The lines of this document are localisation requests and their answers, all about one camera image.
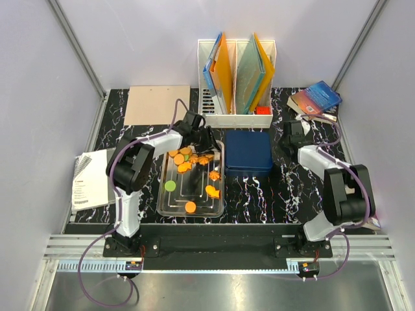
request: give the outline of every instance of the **metal floor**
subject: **metal floor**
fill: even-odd
[[[323,262],[321,275],[336,269]],[[86,288],[93,288],[112,274],[83,273]],[[285,281],[293,275],[154,274],[142,273],[133,281],[139,290],[119,310],[148,311],[266,311],[266,310],[392,310],[376,262],[348,262],[328,280]],[[90,290],[108,304],[120,303],[130,291],[127,283],[113,279]],[[90,303],[80,291],[76,273],[56,274],[46,310],[105,310]]]

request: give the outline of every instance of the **white wall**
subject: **white wall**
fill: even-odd
[[[414,1],[389,1],[340,86],[340,116],[370,170],[377,213],[415,306]]]
[[[45,0],[0,2],[0,305],[26,310],[99,98]]]
[[[331,84],[375,0],[60,0],[104,88],[197,87],[197,39],[277,43],[275,86]]]

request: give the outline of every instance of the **yellow folder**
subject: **yellow folder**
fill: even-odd
[[[272,65],[272,62],[270,61],[270,58],[267,56],[267,54],[265,54],[264,48],[262,48],[262,45],[260,44],[256,33],[254,33],[254,37],[259,49],[259,54],[261,55],[262,61],[264,63],[265,76],[261,82],[261,85],[258,88],[257,93],[255,94],[251,106],[249,107],[249,111],[251,112],[254,112],[255,108],[259,103],[259,100],[261,99],[262,95],[264,95],[264,92],[267,89],[267,86],[269,85],[275,73],[275,68]]]
[[[230,113],[232,102],[232,74],[225,33],[222,33],[217,53],[210,67],[210,73],[219,102],[222,102],[228,113]]]

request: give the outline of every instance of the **cardboard sheet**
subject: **cardboard sheet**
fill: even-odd
[[[124,125],[170,124],[176,99],[189,107],[190,86],[132,86],[128,96]],[[178,104],[176,121],[182,120],[186,110]]]

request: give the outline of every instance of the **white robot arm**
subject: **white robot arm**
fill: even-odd
[[[148,180],[154,158],[190,144],[195,146],[197,152],[220,148],[213,137],[211,128],[205,127],[204,123],[203,116],[188,111],[182,121],[176,122],[170,129],[151,137],[143,139],[143,137],[131,138],[124,135],[121,138],[106,168],[107,176],[113,180],[115,185],[115,196],[119,196],[117,193],[119,192],[122,197],[121,201],[116,200],[117,222],[114,226],[117,230],[113,235],[120,245],[130,249],[132,240],[139,231],[140,223],[137,217],[139,191]]]
[[[298,251],[316,249],[319,242],[339,228],[361,224],[375,214],[370,177],[364,165],[345,163],[307,140],[301,121],[286,122],[279,143],[293,161],[311,170],[324,183],[323,211],[300,227],[296,236]]]

